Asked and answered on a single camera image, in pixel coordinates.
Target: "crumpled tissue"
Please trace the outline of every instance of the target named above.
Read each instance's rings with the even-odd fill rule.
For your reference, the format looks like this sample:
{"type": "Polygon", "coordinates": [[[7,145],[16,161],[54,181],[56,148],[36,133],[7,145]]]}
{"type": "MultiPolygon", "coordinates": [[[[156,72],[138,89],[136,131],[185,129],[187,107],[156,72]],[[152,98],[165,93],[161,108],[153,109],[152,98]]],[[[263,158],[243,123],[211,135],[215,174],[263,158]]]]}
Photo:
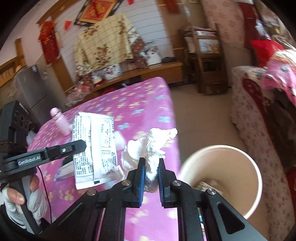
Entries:
{"type": "Polygon", "coordinates": [[[146,192],[156,192],[158,189],[157,168],[159,158],[165,158],[165,151],[161,150],[167,141],[174,139],[177,129],[161,130],[152,128],[148,136],[137,141],[130,140],[121,153],[121,165],[115,169],[119,180],[125,180],[129,171],[137,169],[140,157],[146,159],[145,186],[146,192]]]}

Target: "purple tablecloth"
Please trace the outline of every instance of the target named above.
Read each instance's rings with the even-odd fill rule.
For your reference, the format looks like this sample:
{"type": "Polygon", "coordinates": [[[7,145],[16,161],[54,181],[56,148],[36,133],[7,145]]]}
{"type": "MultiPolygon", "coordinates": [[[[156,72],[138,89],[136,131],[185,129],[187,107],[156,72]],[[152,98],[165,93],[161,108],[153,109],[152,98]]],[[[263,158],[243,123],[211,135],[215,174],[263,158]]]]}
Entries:
{"type": "MultiPolygon", "coordinates": [[[[171,129],[176,126],[170,90],[160,77],[105,94],[65,112],[64,115],[72,123],[79,111],[114,116],[114,129],[120,131],[126,141],[137,140],[147,135],[151,128],[171,129]]],[[[54,122],[50,120],[41,127],[28,151],[65,144],[71,142],[71,139],[71,135],[63,137],[54,122]]],[[[166,168],[177,174],[180,165],[177,138],[167,142],[162,150],[166,152],[166,168]]],[[[121,152],[117,155],[121,164],[121,152]]],[[[62,160],[40,166],[52,206],[53,220],[88,190],[76,190],[74,177],[56,181],[55,174],[62,160]]],[[[102,184],[95,189],[102,191],[109,189],[113,184],[114,182],[102,184]]],[[[128,208],[126,211],[125,239],[127,241],[178,240],[176,209],[163,209],[158,192],[144,193],[142,207],[128,208]]]]}

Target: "black cable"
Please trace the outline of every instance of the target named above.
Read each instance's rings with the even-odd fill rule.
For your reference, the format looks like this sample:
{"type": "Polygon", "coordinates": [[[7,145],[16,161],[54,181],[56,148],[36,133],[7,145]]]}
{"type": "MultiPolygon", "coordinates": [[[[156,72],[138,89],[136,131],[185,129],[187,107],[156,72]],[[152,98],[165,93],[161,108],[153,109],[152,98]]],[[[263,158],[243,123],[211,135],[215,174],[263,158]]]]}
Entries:
{"type": "Polygon", "coordinates": [[[45,193],[46,193],[46,196],[47,196],[48,205],[49,205],[49,211],[50,211],[50,224],[52,224],[52,207],[50,205],[50,201],[49,201],[49,198],[48,198],[48,194],[47,194],[47,190],[46,190],[46,187],[45,187],[45,183],[44,183],[44,178],[43,178],[42,171],[40,170],[40,167],[38,167],[38,169],[40,171],[40,174],[41,174],[41,177],[42,177],[42,181],[43,181],[44,190],[45,190],[45,193]]]}

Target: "pink thermos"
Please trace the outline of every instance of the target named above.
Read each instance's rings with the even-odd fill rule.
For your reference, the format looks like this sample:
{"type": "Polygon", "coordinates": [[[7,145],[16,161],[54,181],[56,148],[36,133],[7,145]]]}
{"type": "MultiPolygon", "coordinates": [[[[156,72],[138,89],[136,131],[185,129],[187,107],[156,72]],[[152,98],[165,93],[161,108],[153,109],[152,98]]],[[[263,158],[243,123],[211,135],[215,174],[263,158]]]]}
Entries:
{"type": "Polygon", "coordinates": [[[71,126],[60,109],[56,107],[52,108],[50,115],[63,136],[71,133],[71,126]]]}

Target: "metal bolt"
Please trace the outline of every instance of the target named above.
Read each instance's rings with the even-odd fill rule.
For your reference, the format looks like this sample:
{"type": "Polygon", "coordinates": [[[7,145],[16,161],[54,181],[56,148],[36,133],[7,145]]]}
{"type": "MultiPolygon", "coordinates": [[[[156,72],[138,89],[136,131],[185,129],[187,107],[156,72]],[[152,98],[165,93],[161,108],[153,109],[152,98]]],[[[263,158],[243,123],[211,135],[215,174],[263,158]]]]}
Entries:
{"type": "Polygon", "coordinates": [[[93,195],[96,194],[96,189],[89,189],[86,193],[87,193],[87,195],[89,195],[89,196],[93,196],[93,195]]]}
{"type": "Polygon", "coordinates": [[[174,181],[173,181],[173,185],[174,185],[174,186],[179,187],[179,186],[181,186],[181,184],[182,184],[182,182],[179,181],[179,180],[174,180],[174,181]]]}
{"type": "Polygon", "coordinates": [[[121,182],[121,184],[124,185],[124,186],[129,186],[131,184],[131,181],[130,180],[123,180],[121,182]]]}
{"type": "Polygon", "coordinates": [[[207,192],[210,194],[210,195],[215,195],[217,193],[217,191],[214,189],[214,188],[209,188],[207,190],[207,192]]]}

